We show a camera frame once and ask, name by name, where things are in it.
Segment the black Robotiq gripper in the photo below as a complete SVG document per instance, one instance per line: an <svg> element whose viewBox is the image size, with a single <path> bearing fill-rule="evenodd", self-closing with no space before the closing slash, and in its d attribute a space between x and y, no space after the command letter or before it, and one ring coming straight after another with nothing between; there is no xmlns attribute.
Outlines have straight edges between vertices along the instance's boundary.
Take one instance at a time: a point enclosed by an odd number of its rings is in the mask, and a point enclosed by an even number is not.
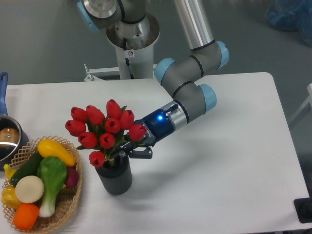
<svg viewBox="0 0 312 234"><path fill-rule="evenodd" d="M114 158L129 156L129 158L134 159L151 159L153 150L150 146L154 146L175 130L174 124L166 115L165 110L156 110L142 119L135 120L134 124L144 125L147 129L143 142L149 147L144 148L144 150L134 150L137 147L135 144L126 143L114 152Z"/></svg>

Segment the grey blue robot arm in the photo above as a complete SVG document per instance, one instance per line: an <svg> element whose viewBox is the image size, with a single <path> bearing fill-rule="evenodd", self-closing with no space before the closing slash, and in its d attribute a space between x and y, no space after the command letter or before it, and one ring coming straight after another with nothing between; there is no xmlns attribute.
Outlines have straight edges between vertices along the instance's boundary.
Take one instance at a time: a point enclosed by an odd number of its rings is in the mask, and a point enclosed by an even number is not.
<svg viewBox="0 0 312 234"><path fill-rule="evenodd" d="M214 90L195 82L224 66L229 51L216 41L202 2L176 0L175 8L188 41L191 55L183 62L165 58L154 64L154 44L160 28L145 9L143 0L80 0L81 17L92 31L105 29L115 47L121 79L156 78L172 101L137 121L147 129L144 150L136 143L121 143L112 157L151 158L152 147L216 106Z"/></svg>

